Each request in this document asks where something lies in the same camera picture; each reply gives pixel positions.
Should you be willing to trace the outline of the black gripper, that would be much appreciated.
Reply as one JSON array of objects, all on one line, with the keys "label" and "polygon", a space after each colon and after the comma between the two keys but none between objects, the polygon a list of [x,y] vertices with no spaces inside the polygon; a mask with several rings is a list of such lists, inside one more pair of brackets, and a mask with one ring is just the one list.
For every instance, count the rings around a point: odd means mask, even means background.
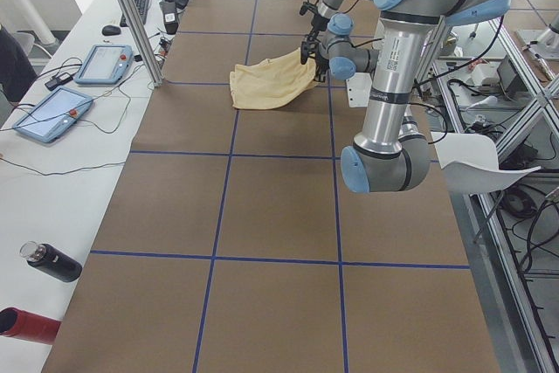
[{"label": "black gripper", "polygon": [[328,26],[328,19],[323,17],[319,11],[317,3],[310,3],[309,1],[304,1],[300,7],[299,14],[304,16],[310,12],[313,17],[311,20],[311,27],[313,31],[325,31]]},{"label": "black gripper", "polygon": [[312,28],[306,38],[300,44],[300,63],[305,65],[310,59],[315,62],[315,77],[317,82],[325,82],[328,70],[328,58],[325,58],[321,51],[321,42],[319,36],[321,30]]}]

